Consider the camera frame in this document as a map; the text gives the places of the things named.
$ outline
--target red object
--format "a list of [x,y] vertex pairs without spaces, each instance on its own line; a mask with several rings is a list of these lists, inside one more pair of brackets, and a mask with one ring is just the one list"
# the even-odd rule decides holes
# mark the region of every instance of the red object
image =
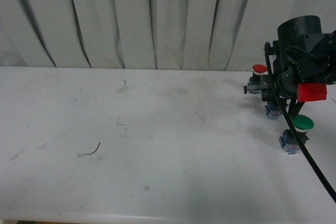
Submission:
[[299,102],[313,102],[327,99],[327,85],[316,82],[298,84],[296,91]]
[[253,65],[253,70],[257,73],[265,73],[267,71],[267,67],[261,64]]

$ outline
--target black wire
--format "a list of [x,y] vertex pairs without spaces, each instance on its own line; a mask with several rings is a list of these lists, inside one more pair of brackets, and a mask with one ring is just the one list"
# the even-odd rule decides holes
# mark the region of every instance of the black wire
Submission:
[[332,186],[330,185],[330,183],[328,182],[328,180],[326,179],[326,177],[324,176],[324,174],[322,173],[320,168],[317,166],[314,159],[311,157],[310,153],[308,152],[307,148],[305,147],[304,143],[302,142],[298,132],[296,131],[296,129],[295,129],[295,127],[294,127],[294,125],[293,125],[293,123],[292,123],[292,121],[291,121],[291,119],[290,119],[290,117],[289,117],[289,115],[286,111],[286,108],[284,107],[283,103],[281,102],[281,98],[280,98],[280,95],[278,93],[278,90],[276,89],[276,84],[274,82],[274,78],[273,78],[273,75],[272,75],[271,63],[270,63],[269,54],[268,54],[269,47],[270,47],[270,43],[266,42],[265,43],[266,66],[267,66],[267,72],[268,72],[268,78],[269,78],[270,86],[272,88],[275,99],[278,102],[278,105],[280,106],[280,109],[282,111],[282,114],[285,117],[285,120],[286,120],[286,122],[289,126],[289,129],[292,132],[295,140],[298,142],[298,145],[299,145],[300,149],[302,150],[302,153],[306,157],[306,159],[307,159],[308,163],[310,164],[311,168],[313,168],[317,177],[320,179],[322,185],[325,187],[325,189],[327,190],[327,192],[329,193],[331,198],[336,203],[336,192],[335,192],[335,190],[332,188]]

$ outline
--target white curtain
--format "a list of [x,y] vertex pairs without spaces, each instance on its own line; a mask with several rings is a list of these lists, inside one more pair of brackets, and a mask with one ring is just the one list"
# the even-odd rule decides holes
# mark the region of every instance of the white curtain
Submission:
[[250,71],[277,27],[334,0],[0,0],[0,66]]

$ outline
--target white table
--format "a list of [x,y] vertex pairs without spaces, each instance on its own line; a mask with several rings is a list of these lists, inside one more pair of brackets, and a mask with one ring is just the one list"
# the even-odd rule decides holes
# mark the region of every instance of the white table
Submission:
[[[335,223],[303,154],[280,147],[284,119],[243,94],[249,76],[1,67],[0,218]],[[328,92],[302,114],[316,125],[306,146],[335,188],[336,86]]]

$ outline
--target green object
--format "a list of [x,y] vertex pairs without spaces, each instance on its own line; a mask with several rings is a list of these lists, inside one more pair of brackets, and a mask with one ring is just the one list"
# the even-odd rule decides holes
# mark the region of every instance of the green object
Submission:
[[310,130],[314,128],[313,120],[305,115],[297,115],[294,119],[292,119],[292,122],[296,128],[302,130]]

